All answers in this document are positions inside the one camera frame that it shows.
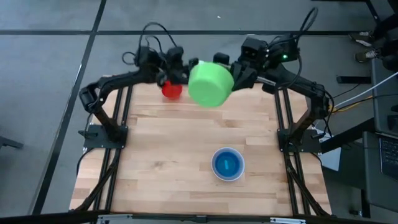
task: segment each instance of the wooden table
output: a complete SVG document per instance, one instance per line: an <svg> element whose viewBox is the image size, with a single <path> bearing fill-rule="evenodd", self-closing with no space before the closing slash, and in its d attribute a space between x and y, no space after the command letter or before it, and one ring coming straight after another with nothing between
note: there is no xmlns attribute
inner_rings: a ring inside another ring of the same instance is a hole
<svg viewBox="0 0 398 224"><path fill-rule="evenodd" d="M294 92L289 96L298 120L307 109L305 98ZM104 105L110 116L115 99L116 91ZM292 215L277 145L274 96L264 93L260 85L233 93L223 106L213 109L194 104L186 90L181 99L170 101L155 85L136 85L127 125L112 212ZM225 146L241 152L246 163L235 182L223 182L211 171L212 155ZM96 149L81 162L70 208L79 206L97 184L103 154L104 149ZM331 212L318 159L308 153L301 153L301 158L309 191ZM303 213L300 191L295 188Z"/></svg>

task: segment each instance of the red object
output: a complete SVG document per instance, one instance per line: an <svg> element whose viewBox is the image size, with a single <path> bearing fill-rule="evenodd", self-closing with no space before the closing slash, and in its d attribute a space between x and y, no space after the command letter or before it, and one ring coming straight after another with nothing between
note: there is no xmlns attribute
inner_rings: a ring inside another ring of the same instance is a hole
<svg viewBox="0 0 398 224"><path fill-rule="evenodd" d="M180 98L182 92L182 85L172 85L170 81L166 81L162 88L162 93L164 96L171 100L176 100Z"/></svg>

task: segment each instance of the mounting bracket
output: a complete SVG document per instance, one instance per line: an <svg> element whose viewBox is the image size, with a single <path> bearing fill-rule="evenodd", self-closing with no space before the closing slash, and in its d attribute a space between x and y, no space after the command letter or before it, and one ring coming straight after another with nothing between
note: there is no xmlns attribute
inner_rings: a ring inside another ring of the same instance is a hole
<svg viewBox="0 0 398 224"><path fill-rule="evenodd" d="M317 131L313 129L307 129L304 131L302 144L300 146L294 146L289 143L290 130L289 129L278 129L278 143L281 152L288 150L288 152L321 152L321 144L317 138L312 136L317 135Z"/></svg>
<svg viewBox="0 0 398 224"><path fill-rule="evenodd" d="M110 141L102 125L91 124L87 131L79 131L85 138L84 147L86 148L104 148L104 149L123 149L126 145L127 132L129 127L119 126L121 136L119 141Z"/></svg>

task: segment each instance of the blue cup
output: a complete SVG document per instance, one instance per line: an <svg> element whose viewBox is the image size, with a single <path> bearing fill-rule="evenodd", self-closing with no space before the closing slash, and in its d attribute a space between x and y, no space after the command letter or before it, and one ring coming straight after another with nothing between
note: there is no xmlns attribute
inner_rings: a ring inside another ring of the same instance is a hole
<svg viewBox="0 0 398 224"><path fill-rule="evenodd" d="M217 150L211 159L211 168L224 181L239 179L244 171L244 159L240 152L231 147Z"/></svg>

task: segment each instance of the shoe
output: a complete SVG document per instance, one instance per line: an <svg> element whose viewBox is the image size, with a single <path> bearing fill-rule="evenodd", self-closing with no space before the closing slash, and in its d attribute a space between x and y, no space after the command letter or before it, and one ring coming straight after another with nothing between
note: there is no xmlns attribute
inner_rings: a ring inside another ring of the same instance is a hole
<svg viewBox="0 0 398 224"><path fill-rule="evenodd" d="M369 50L367 52L361 52L355 54L355 61L359 63L365 63L371 59L378 58L380 55L378 50Z"/></svg>
<svg viewBox="0 0 398 224"><path fill-rule="evenodd" d="M362 44L365 47L372 47L372 43L374 38L372 37L372 32L359 32L359 33L352 33L348 35L351 40Z"/></svg>

